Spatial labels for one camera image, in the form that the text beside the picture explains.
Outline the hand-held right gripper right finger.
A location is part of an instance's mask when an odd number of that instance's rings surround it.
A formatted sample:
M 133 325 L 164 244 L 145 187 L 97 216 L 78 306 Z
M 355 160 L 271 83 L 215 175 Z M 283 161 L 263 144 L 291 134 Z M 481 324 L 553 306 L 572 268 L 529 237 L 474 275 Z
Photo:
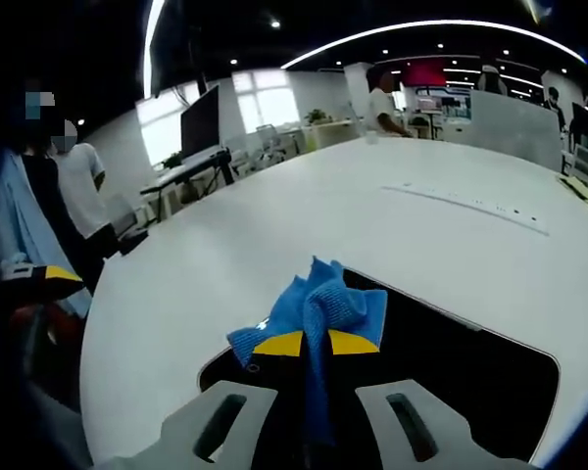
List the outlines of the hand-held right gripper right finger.
M 389 381 L 357 387 L 356 412 L 362 419 L 349 446 L 367 463 L 384 469 L 527 469 L 529 463 L 502 458 L 480 446 L 457 409 L 477 405 L 478 346 L 486 332 L 471 328 L 428 329 L 393 340 L 390 349 L 368 338 L 337 329 L 328 332 L 331 354 L 363 356 L 351 365 L 349 380 L 365 372 Z

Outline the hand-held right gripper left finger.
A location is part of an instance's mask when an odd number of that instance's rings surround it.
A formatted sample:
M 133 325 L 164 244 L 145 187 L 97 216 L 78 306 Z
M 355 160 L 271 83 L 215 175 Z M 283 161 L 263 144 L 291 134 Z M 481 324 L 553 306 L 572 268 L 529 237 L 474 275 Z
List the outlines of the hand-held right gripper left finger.
M 198 372 L 223 346 L 196 330 L 92 335 L 92 459 L 97 469 L 249 469 L 278 397 Z

